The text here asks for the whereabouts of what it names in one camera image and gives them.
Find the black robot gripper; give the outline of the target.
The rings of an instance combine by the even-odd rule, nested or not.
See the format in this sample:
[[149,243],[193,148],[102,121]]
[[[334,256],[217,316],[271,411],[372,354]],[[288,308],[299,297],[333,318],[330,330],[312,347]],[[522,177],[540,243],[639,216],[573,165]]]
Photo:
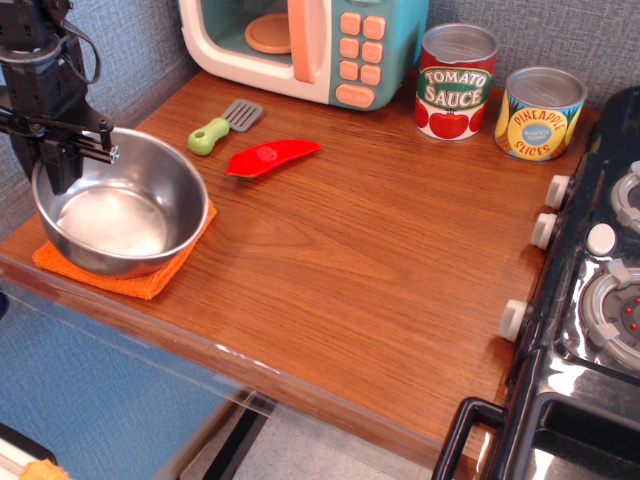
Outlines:
[[52,193],[61,195],[81,177],[83,157],[108,164],[119,158],[113,123],[86,100],[91,81],[78,35],[55,34],[32,50],[2,47],[1,67],[11,146],[28,181],[42,160]]

